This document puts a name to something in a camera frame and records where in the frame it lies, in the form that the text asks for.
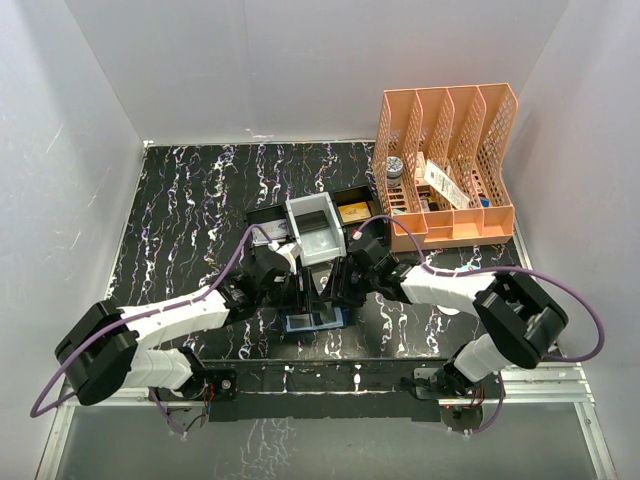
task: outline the yellow object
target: yellow object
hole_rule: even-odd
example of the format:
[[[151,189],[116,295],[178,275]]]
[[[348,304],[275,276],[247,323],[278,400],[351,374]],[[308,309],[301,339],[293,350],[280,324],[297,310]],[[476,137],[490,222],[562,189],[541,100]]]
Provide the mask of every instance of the yellow object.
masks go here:
[[[366,220],[371,217],[371,212],[369,211],[367,202],[342,205],[341,207],[338,207],[338,210],[340,211],[342,222],[345,224],[360,222],[361,220]]]

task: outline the round container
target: round container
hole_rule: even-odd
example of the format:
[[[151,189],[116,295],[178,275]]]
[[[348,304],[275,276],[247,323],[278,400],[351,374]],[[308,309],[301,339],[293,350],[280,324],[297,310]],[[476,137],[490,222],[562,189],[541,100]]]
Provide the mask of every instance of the round container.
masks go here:
[[[387,158],[387,187],[396,188],[402,184],[404,162],[399,157]]]

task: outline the floor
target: floor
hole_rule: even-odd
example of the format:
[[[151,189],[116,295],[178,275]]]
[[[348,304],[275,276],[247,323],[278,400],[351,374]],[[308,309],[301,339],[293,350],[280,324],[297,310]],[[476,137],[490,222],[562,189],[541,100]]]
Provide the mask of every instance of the floor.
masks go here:
[[[211,282],[244,231],[247,209],[330,189],[373,186],[373,143],[153,147],[146,153],[111,286],[120,306],[166,300]],[[506,245],[428,252],[432,264],[513,265]],[[273,311],[177,339],[206,360],[451,356],[483,333],[467,314],[408,306],[372,294],[343,330],[284,336]]]

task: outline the black marble tabletop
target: black marble tabletop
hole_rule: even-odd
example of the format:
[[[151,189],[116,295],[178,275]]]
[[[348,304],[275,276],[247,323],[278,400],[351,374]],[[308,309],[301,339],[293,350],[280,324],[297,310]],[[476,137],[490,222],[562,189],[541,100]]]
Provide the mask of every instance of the black marble tabletop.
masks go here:
[[[373,186],[373,143],[154,147],[127,223],[110,295],[120,305],[177,297],[210,283],[244,231],[244,211],[289,198]],[[427,252],[442,268],[518,264],[506,245]],[[284,335],[273,310],[221,330],[176,339],[202,360],[394,359],[451,356],[483,333],[471,315],[372,294],[354,326]]]

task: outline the white wall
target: white wall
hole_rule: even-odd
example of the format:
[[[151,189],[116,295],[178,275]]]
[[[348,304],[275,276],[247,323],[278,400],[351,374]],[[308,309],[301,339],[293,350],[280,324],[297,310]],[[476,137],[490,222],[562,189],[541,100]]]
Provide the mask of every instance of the white wall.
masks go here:
[[[140,137],[166,144],[375,138],[384,89],[519,91],[567,2],[67,4]]]
[[[62,0],[0,10],[0,477],[25,479],[53,420],[29,409],[104,296],[142,145]]]
[[[585,369],[621,479],[640,469],[639,45],[637,2],[571,2],[522,90],[505,160],[534,266],[604,317],[605,348]],[[570,310],[562,345],[585,353],[595,330]]]

